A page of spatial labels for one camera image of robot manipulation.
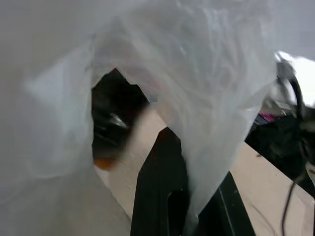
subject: plastic bag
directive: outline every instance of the plastic bag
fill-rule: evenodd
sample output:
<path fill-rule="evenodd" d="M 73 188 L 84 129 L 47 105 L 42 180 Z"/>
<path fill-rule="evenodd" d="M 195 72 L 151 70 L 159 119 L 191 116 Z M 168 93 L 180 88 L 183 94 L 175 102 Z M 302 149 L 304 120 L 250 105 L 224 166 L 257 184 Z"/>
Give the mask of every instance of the plastic bag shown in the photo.
<path fill-rule="evenodd" d="M 187 232 L 276 78 L 267 29 L 267 2 L 152 1 L 96 37 L 97 66 L 117 67 L 138 84 L 182 140 L 191 190 Z"/>
<path fill-rule="evenodd" d="M 268 4 L 1 2 L 1 235 L 128 234 L 93 172 L 94 54 L 83 43 L 95 33 L 96 63 L 137 83 L 181 138 L 193 228 L 274 80 Z"/>

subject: translucent plastic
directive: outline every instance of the translucent plastic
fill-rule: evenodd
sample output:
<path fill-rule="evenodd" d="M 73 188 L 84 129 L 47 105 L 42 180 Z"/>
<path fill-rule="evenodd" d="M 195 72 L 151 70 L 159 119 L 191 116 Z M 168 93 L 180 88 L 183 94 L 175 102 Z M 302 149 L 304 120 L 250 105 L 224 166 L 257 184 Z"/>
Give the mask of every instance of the translucent plastic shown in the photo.
<path fill-rule="evenodd" d="M 100 71 L 137 83 L 182 140 L 190 233 L 275 79 L 268 4 L 1 2 L 0 234 L 128 234 L 92 171 L 95 34 Z"/>

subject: white plastic bag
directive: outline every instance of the white plastic bag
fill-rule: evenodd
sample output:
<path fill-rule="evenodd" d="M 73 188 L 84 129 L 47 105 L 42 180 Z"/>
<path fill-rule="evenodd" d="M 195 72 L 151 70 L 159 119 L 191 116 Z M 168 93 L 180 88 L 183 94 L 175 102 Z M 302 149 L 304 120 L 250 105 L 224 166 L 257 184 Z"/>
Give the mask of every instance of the white plastic bag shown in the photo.
<path fill-rule="evenodd" d="M 253 0 L 1 2 L 1 235 L 128 234 L 93 172 L 83 43 L 95 33 L 100 67 L 157 100 L 182 140 L 190 232 L 275 78 L 268 12 Z"/>
<path fill-rule="evenodd" d="M 150 1 L 96 37 L 98 67 L 138 84 L 182 141 L 189 233 L 276 78 L 267 3 Z"/>

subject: table surface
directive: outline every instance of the table surface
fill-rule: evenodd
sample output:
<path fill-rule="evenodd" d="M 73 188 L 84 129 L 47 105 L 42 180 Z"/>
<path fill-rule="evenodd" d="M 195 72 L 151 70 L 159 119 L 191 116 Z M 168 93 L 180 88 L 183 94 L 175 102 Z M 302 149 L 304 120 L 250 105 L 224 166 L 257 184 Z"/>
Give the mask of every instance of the table surface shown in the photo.
<path fill-rule="evenodd" d="M 98 171 L 110 185 L 113 195 L 132 218 L 137 176 L 165 123 L 155 111 L 140 119 L 132 141 L 126 147 L 126 159 L 108 174 Z M 281 218 L 291 180 L 246 143 L 231 168 L 245 208 L 257 236 L 280 236 Z M 296 186 L 285 224 L 286 236 L 312 236 L 314 200 Z"/>

